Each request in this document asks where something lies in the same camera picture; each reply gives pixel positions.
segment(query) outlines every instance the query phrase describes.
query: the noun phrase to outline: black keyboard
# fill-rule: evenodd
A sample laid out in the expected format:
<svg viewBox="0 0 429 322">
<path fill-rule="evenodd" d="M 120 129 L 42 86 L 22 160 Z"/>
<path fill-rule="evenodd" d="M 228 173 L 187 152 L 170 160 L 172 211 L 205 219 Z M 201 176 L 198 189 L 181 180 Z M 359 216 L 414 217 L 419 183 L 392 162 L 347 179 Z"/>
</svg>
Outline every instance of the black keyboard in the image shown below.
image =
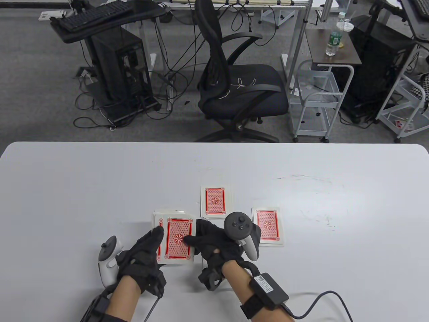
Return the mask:
<svg viewBox="0 0 429 322">
<path fill-rule="evenodd" d="M 411 0 L 420 17 L 429 20 L 429 0 Z"/>
<path fill-rule="evenodd" d="M 58 19 L 59 24 L 70 32 L 90 28 L 119 15 L 132 11 L 128 2 L 116 0 L 111 3 L 86 10 L 68 18 Z"/>
</svg>

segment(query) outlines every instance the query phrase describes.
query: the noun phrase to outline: black mesh chair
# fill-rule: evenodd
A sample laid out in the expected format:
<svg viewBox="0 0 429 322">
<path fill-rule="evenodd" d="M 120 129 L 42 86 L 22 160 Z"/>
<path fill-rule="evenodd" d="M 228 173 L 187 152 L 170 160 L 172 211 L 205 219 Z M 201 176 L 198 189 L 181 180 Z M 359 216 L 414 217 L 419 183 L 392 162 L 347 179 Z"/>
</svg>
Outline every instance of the black mesh chair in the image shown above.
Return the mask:
<svg viewBox="0 0 429 322">
<path fill-rule="evenodd" d="M 195 1 L 195 17 L 202 36 L 210 45 L 210 59 L 198 83 L 198 107 L 224 129 L 196 142 L 216 142 L 244 139 L 279 142 L 278 138 L 245 128 L 252 120 L 262 123 L 261 117 L 283 115 L 288 101 L 283 81 L 269 65 L 234 65 L 238 56 L 261 35 L 240 32 L 222 37 L 221 26 L 211 0 Z M 222 44 L 237 38 L 248 38 L 225 58 Z"/>
</svg>

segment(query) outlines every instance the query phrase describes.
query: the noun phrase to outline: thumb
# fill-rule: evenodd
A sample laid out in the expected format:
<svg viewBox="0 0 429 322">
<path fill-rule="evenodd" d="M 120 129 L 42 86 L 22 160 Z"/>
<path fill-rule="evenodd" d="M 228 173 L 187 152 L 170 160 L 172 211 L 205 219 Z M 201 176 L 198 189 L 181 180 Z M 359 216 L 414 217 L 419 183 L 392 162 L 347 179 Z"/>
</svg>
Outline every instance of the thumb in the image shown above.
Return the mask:
<svg viewBox="0 0 429 322">
<path fill-rule="evenodd" d="M 155 251 L 158 248 L 158 246 L 161 244 L 163 237 L 164 237 L 164 228 L 162 228 L 161 226 L 155 227 L 151 231 L 150 237 L 145 240 L 144 248 L 146 248 L 149 251 Z"/>
</svg>

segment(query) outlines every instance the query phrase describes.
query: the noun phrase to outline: hand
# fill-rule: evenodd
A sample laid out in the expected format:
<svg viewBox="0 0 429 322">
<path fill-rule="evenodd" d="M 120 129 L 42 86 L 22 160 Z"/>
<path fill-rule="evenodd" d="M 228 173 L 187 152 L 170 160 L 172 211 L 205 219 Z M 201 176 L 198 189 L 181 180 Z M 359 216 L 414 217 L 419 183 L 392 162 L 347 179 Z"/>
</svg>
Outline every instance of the hand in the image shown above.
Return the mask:
<svg viewBox="0 0 429 322">
<path fill-rule="evenodd" d="M 207 220 L 197 219 L 196 236 L 185 236 L 183 241 L 195 248 L 195 255 L 201 253 L 210 268 L 221 269 L 227 261 L 243 261 L 243 250 L 238 244 L 225 234 L 224 229 Z"/>
<path fill-rule="evenodd" d="M 119 265 L 117 281 L 119 282 L 122 276 L 131 276 L 143 293 L 149 285 L 148 277 L 156 275 L 159 270 L 156 251 L 163 237 L 164 229 L 161 226 L 155 227 L 130 250 L 119 254 L 116 258 Z"/>
</svg>

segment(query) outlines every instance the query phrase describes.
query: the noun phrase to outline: computer tower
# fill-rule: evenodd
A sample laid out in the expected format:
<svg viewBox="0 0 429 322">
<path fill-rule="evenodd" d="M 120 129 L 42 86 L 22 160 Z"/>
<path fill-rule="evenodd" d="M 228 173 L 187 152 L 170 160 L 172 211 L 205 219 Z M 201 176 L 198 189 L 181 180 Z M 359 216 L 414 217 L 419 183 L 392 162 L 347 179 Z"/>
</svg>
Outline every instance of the computer tower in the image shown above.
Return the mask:
<svg viewBox="0 0 429 322">
<path fill-rule="evenodd" d="M 152 86 L 142 40 L 116 27 L 92 36 L 107 94 L 116 102 L 136 95 L 152 96 Z"/>
<path fill-rule="evenodd" d="M 370 21 L 367 15 L 352 19 L 350 39 L 362 64 L 354 66 L 341 109 L 354 123 L 359 123 L 361 117 L 376 115 L 415 45 L 414 40 L 378 21 L 372 30 L 367 30 Z M 333 68 L 332 72 L 342 90 L 349 72 L 344 68 Z"/>
</svg>

